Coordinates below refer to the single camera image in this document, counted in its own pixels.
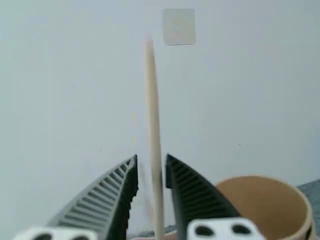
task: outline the cardboard tube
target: cardboard tube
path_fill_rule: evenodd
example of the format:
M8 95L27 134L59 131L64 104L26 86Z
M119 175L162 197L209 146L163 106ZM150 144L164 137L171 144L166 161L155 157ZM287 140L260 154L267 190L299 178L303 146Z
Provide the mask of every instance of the cardboard tube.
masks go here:
M216 187L268 240L317 239L311 205L296 187L264 176L234 177Z

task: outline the white wall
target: white wall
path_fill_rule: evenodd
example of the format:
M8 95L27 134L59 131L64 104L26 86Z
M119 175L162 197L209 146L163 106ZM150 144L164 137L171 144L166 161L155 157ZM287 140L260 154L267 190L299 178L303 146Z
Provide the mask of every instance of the white wall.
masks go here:
M213 183L240 174L292 184L319 178L319 7L316 0L2 3L2 238L45 224L117 162L134 153L148 160L143 22L154 40L163 158L169 152ZM195 45L165 46L165 8L195 8ZM142 193L132 232L151 224ZM174 222L169 193L166 224Z
M148 1L162 151L213 183L320 177L320 3ZM162 10L195 8L196 43L166 46Z
M1 3L1 239L44 225L135 154L144 109L141 6Z

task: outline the wooden skewer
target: wooden skewer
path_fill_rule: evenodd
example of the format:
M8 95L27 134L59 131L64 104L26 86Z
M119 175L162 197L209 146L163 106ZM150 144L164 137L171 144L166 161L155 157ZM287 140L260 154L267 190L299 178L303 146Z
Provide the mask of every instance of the wooden skewer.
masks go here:
M155 204L153 224L156 240L163 240L164 233L164 192L162 181L160 120L154 47L151 39L145 45L145 91L148 109L149 142L151 158L152 191Z

